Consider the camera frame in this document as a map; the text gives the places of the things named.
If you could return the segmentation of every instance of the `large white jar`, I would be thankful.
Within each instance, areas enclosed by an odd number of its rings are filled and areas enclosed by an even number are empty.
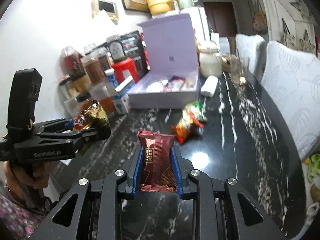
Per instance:
[[[200,72],[204,77],[222,74],[222,56],[214,42],[205,42],[199,46]]]

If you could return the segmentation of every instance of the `box flap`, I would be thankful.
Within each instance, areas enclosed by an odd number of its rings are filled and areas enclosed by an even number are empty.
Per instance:
[[[189,14],[151,19],[143,28],[151,71],[198,70],[194,31]]]

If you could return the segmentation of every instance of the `yellow pot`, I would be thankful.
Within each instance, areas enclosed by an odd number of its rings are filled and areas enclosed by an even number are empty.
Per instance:
[[[174,9],[174,0],[147,0],[149,10],[152,15],[168,12]]]

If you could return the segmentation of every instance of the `maroon snack package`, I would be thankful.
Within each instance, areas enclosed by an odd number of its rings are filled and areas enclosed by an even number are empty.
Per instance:
[[[170,160],[175,136],[138,130],[138,138],[144,154],[140,190],[176,192]]]

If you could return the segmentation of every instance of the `human hand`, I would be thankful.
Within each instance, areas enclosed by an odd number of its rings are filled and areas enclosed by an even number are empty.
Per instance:
[[[4,174],[7,179],[6,183],[9,189],[22,200],[24,200],[24,194],[17,180],[34,189],[42,189],[48,186],[49,172],[52,166],[51,162],[33,164],[33,178],[29,176],[22,167],[15,164],[11,165],[10,168],[10,162],[4,162]]]

